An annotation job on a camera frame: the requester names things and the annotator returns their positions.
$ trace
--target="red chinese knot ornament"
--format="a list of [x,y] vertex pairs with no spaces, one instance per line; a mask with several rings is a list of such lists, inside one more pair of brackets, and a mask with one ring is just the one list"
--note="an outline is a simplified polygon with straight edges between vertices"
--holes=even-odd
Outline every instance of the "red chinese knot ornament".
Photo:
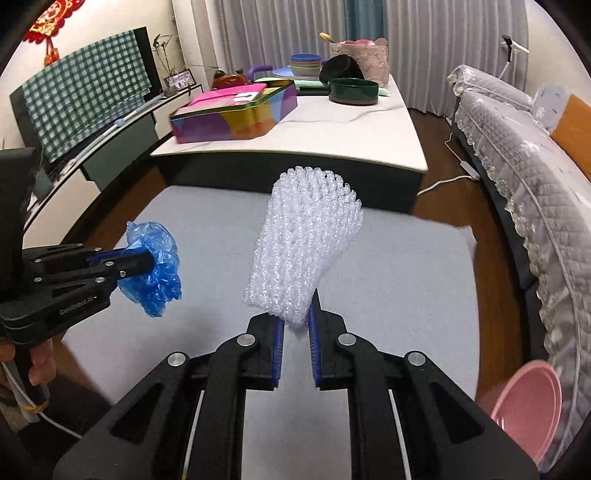
[[22,39],[23,41],[35,43],[41,43],[43,40],[47,42],[45,66],[60,59],[59,52],[53,46],[51,38],[57,35],[66,18],[71,16],[74,10],[78,10],[82,3],[84,3],[84,0],[56,0],[37,18],[37,21]]

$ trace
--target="gray mat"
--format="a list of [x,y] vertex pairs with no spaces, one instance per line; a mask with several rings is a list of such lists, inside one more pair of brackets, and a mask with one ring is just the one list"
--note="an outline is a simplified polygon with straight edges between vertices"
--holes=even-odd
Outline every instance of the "gray mat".
[[[117,290],[109,309],[68,331],[67,346],[107,398],[119,400],[170,352],[214,351],[259,313],[241,298],[268,198],[169,187],[139,215],[175,237],[183,299],[152,319]],[[422,350],[474,397],[478,306],[459,229],[365,209],[359,236],[319,294],[349,331],[396,355]],[[307,335],[286,331],[279,389],[247,394],[244,438],[244,480],[350,478],[346,393],[314,388]]]

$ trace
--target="colorful tin box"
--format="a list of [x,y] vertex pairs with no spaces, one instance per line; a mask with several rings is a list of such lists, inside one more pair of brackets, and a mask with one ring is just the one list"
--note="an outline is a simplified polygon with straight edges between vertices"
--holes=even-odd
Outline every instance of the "colorful tin box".
[[250,140],[265,135],[297,106],[294,82],[265,83],[262,91],[260,84],[239,87],[230,95],[221,94],[233,89],[216,90],[217,95],[199,96],[176,110],[170,123],[177,141]]

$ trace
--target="orange cushion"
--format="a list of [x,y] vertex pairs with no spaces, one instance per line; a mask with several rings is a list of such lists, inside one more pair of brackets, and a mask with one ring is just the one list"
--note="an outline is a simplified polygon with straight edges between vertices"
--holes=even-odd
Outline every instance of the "orange cushion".
[[550,135],[591,180],[591,106],[571,95]]

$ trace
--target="yellow tape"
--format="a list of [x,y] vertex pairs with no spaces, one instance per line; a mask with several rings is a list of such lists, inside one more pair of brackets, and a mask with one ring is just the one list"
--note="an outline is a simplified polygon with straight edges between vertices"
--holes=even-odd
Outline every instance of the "yellow tape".
[[20,405],[22,411],[26,411],[27,413],[41,413],[43,410],[47,408],[49,405],[49,399],[45,400],[41,405],[36,405],[34,407],[30,407],[27,405]]

